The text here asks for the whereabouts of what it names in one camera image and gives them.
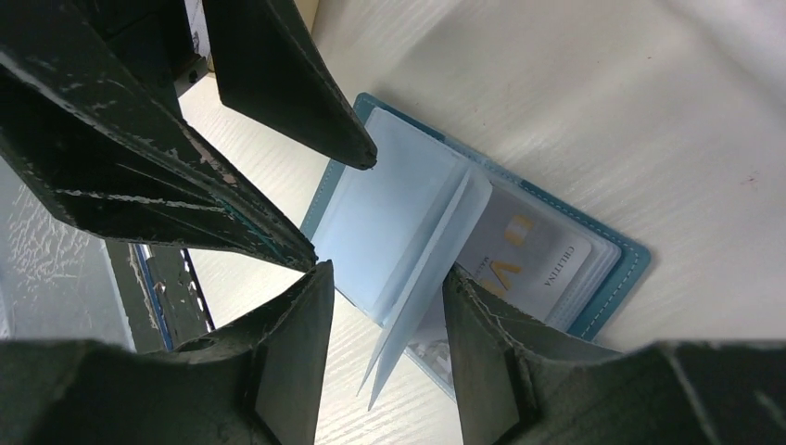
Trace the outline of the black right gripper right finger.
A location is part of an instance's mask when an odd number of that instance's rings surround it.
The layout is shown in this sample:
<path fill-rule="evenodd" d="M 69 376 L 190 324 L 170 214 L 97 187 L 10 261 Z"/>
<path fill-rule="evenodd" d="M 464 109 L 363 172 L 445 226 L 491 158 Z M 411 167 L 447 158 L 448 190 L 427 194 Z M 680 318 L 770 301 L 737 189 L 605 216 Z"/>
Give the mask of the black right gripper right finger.
<path fill-rule="evenodd" d="M 443 285 L 467 444 L 781 444 L 781 340 L 654 342 L 628 353 L 572 337 L 459 266 Z"/>

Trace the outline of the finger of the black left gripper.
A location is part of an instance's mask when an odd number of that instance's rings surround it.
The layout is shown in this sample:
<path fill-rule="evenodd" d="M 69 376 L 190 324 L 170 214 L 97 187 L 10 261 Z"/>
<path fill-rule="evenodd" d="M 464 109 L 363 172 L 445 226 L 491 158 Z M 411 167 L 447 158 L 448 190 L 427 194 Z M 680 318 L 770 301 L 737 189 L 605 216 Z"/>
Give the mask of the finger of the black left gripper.
<path fill-rule="evenodd" d="M 377 148 L 340 91 L 293 1 L 203 4 L 221 102 L 350 167 Z"/>
<path fill-rule="evenodd" d="M 2 158 L 91 235 L 308 271 L 311 242 L 185 121 L 196 63 L 181 1 L 5 1 Z"/>

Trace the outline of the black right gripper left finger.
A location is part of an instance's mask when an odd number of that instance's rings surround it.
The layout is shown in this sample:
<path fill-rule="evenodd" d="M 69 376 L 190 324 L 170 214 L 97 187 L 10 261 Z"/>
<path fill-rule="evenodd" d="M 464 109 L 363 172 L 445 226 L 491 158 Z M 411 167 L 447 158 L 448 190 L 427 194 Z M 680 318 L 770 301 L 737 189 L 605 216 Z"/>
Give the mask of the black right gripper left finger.
<path fill-rule="evenodd" d="M 317 264 L 174 351 L 95 340 L 1 345 L 5 444 L 311 444 L 335 301 Z"/>

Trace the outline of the white silver card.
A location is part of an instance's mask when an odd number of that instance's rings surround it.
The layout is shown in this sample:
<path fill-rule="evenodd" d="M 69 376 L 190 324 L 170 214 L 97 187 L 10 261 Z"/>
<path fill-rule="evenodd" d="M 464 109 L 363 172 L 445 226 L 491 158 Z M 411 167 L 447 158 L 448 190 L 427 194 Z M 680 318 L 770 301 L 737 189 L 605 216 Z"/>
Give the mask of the white silver card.
<path fill-rule="evenodd" d="M 545 202 L 496 186 L 457 263 L 490 293 L 545 322 L 581 267 L 606 252 Z"/>

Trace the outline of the blue leather card holder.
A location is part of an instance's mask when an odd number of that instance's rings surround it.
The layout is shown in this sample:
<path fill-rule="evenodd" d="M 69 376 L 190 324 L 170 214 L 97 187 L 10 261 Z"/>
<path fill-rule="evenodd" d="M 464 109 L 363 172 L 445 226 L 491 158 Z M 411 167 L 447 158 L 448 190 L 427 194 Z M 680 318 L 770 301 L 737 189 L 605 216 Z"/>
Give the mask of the blue leather card holder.
<path fill-rule="evenodd" d="M 411 356 L 454 390 L 442 306 L 450 268 L 547 326 L 596 337 L 650 251 L 451 136 L 362 93 L 378 161 L 330 162 L 301 225 L 335 286 L 382 329 L 363 383 L 377 398 Z"/>

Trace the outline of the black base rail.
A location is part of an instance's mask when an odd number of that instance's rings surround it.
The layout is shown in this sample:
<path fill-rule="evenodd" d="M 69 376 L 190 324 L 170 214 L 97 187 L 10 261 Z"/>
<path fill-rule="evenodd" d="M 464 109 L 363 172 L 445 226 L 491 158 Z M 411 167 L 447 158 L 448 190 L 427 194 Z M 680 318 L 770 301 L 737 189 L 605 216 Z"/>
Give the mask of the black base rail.
<path fill-rule="evenodd" d="M 175 350 L 215 329 L 187 249 L 105 246 L 136 351 Z"/>

